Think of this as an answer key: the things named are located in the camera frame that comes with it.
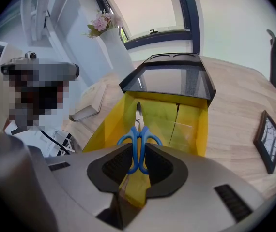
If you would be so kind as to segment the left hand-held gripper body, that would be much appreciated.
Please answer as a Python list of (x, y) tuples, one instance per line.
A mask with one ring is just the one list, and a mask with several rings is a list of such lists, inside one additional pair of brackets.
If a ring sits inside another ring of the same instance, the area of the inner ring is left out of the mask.
[(39, 80), (40, 63), (50, 61), (38, 55), (37, 59), (28, 59), (25, 53), (0, 41), (0, 72), (8, 90), (8, 120), (15, 122), (18, 132), (41, 129), (40, 116), (51, 113), (63, 101), (63, 81)]

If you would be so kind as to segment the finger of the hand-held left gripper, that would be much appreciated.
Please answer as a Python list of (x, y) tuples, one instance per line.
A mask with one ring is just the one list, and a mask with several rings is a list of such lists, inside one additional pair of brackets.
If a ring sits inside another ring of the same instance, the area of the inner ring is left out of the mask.
[(80, 68), (70, 62), (40, 63), (40, 81), (74, 81), (79, 77)]

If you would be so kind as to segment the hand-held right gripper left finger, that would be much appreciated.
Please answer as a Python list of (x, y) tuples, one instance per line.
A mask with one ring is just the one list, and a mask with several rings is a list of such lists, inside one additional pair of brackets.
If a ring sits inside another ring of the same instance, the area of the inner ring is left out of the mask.
[(137, 212), (118, 197), (130, 168), (131, 144), (50, 158), (34, 146), (29, 150), (56, 232), (141, 232), (129, 226)]

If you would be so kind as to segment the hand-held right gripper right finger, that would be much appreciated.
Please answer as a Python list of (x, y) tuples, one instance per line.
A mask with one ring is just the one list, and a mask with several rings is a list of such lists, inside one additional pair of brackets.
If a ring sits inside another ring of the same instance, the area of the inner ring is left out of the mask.
[(125, 232), (249, 232), (273, 207), (273, 200), (214, 160), (146, 147), (185, 169), (187, 178), (170, 196), (148, 198)]

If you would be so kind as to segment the blue-handled scissors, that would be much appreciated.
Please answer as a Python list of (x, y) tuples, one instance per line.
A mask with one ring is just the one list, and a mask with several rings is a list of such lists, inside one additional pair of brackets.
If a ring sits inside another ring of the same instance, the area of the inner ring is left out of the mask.
[[(140, 157), (138, 158), (138, 139), (141, 139), (141, 146), (140, 146)], [(130, 131), (122, 136), (117, 145), (122, 144), (126, 139), (132, 140), (133, 146), (133, 161), (134, 166), (133, 168), (129, 169), (128, 174), (135, 173), (138, 169), (143, 174), (148, 174), (148, 170), (144, 167), (144, 158), (145, 158), (145, 145), (148, 139), (153, 139), (156, 141), (158, 145), (163, 145), (159, 137), (152, 134), (147, 126), (144, 124), (143, 114), (141, 104), (138, 101), (136, 107), (136, 115), (135, 115), (135, 124), (131, 127)]]

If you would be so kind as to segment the black box with yellow lining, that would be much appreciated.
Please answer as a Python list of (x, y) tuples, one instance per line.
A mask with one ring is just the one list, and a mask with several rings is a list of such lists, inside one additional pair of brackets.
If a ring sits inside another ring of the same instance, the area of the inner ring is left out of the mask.
[[(135, 124), (137, 102), (140, 102), (144, 124), (162, 142), (162, 146), (191, 155), (204, 156), (208, 134), (208, 107), (216, 90), (196, 53), (152, 55), (119, 84), (123, 96), (105, 116), (84, 151), (91, 152), (117, 145)], [(131, 144), (126, 139), (122, 144)], [(147, 144), (158, 145), (148, 139)], [(149, 180), (143, 198), (167, 197), (178, 190), (187, 178), (182, 167), (173, 164), (145, 145), (144, 167), (139, 169)], [(133, 168), (133, 146), (130, 168)]]

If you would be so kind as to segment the white step stool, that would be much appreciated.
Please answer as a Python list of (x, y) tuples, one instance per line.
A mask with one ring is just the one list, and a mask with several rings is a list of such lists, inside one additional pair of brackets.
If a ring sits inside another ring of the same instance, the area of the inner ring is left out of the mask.
[(74, 138), (69, 132), (62, 130), (55, 131), (54, 140), (61, 144), (69, 153), (76, 153), (74, 149)]

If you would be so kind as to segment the tan hardcover book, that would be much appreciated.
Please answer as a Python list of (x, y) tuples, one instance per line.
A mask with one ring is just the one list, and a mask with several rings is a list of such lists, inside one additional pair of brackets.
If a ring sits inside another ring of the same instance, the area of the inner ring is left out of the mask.
[(81, 96), (75, 108), (75, 113), (69, 116), (73, 122), (78, 122), (100, 112), (107, 85), (99, 81), (90, 86)]

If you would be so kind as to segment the white vase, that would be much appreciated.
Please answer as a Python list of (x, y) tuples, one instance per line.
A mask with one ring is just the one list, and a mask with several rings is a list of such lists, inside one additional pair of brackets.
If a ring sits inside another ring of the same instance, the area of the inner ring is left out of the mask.
[(120, 38), (119, 30), (118, 28), (109, 29), (103, 32), (99, 37), (107, 48), (113, 70), (121, 82), (135, 69), (135, 67)]

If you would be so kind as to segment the white slanted beam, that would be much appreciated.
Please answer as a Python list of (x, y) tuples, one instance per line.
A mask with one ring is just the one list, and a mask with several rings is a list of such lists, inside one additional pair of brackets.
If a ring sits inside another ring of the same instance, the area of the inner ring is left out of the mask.
[(26, 43), (34, 46), (44, 36), (51, 39), (54, 29), (51, 22), (52, 4), (56, 0), (21, 0), (21, 24)]

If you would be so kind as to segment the pink flower bouquet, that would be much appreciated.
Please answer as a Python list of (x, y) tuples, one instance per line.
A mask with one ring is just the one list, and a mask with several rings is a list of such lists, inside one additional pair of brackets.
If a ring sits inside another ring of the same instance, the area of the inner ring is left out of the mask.
[(120, 28), (123, 26), (123, 22), (120, 16), (114, 13), (106, 12), (105, 9), (97, 11), (96, 18), (87, 25), (88, 32), (83, 35), (89, 38), (99, 37), (104, 32)]

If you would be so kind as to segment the black picture frame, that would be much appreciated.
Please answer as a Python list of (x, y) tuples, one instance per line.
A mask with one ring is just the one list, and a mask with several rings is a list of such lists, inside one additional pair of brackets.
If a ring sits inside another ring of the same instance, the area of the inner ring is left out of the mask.
[(253, 144), (260, 154), (268, 174), (276, 167), (276, 124), (266, 110), (261, 114)]

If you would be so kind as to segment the black window frame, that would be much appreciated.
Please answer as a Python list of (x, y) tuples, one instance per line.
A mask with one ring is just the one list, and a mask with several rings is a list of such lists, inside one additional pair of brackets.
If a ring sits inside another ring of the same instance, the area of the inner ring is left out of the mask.
[[(152, 32), (149, 35), (138, 37), (124, 43), (127, 50), (160, 42), (191, 40), (192, 52), (200, 54), (200, 25), (196, 0), (178, 0), (181, 6), (185, 29), (170, 30), (166, 32)], [(110, 9), (108, 0), (96, 0), (99, 8)]]

